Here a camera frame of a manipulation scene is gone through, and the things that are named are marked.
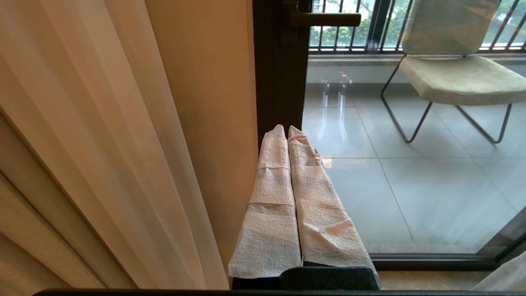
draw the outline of sheer curtain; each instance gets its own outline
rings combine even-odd
[[[1,1],[0,52],[0,292],[227,289],[144,1]]]

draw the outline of wall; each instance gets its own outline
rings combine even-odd
[[[526,65],[505,65],[507,68],[526,76]],[[394,71],[394,66],[309,66],[307,68],[307,83],[321,83],[326,80],[338,83],[340,72],[347,74],[353,83],[385,83]],[[398,72],[393,83],[409,83],[407,77]]]
[[[251,1],[146,4],[226,266],[258,157]]]

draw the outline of balcony railing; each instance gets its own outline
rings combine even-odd
[[[312,12],[361,13],[359,27],[311,27],[310,54],[401,53],[413,0],[314,0]],[[526,52],[526,0],[501,0],[479,53]]]

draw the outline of paper towel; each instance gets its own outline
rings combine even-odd
[[[321,157],[307,136],[289,129],[292,188],[301,255],[305,262],[334,267],[368,267],[378,274],[347,214]]]
[[[229,275],[254,279],[278,277],[302,266],[287,139],[283,126],[265,134],[258,170]]]

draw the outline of chair frame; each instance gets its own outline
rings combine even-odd
[[[387,83],[383,86],[382,88],[382,92],[380,93],[380,96],[382,98],[382,101],[383,101],[383,104],[386,106],[387,108],[387,111],[389,111],[389,115],[391,115],[391,119],[393,120],[393,122],[395,123],[398,131],[400,132],[400,135],[402,135],[404,141],[408,144],[410,144],[411,142],[414,141],[414,138],[417,136],[418,134],[418,131],[420,130],[420,128],[422,127],[422,123],[424,122],[424,120],[426,119],[426,116],[428,115],[429,113],[429,110],[431,109],[431,106],[433,105],[433,102],[429,102],[429,104],[427,105],[426,107],[426,110],[424,111],[424,114],[422,115],[422,118],[420,119],[420,122],[418,123],[417,125],[417,128],[415,129],[413,135],[411,136],[410,139],[408,139],[408,137],[406,136],[405,132],[403,131],[402,127],[400,126],[400,123],[398,122],[396,116],[394,115],[391,107],[389,106],[389,104],[387,103],[387,100],[384,96],[384,93],[387,89],[387,86],[389,85],[389,83],[391,82],[391,80],[393,79],[393,77],[395,76],[396,72],[398,71],[398,68],[400,67],[400,64],[402,63],[403,59],[406,58],[407,54],[404,54],[402,59],[398,62],[396,68],[394,69],[393,73],[391,74],[391,76],[389,77],[389,79],[387,80]],[[499,135],[499,138],[497,140],[495,140],[485,129],[483,129],[479,123],[477,123],[462,107],[458,106],[458,105],[455,105],[455,107],[457,107],[457,109],[468,119],[468,121],[475,127],[477,128],[477,130],[486,138],[488,139],[488,141],[490,141],[492,144],[498,144],[500,142],[502,142],[502,139],[504,138],[504,132],[506,131],[506,126],[508,125],[508,119],[510,117],[510,112],[511,112],[511,106],[513,104],[508,104],[508,108],[506,109],[506,114],[504,116],[504,121],[502,123],[502,127],[501,127],[501,130],[500,130],[500,135]]]

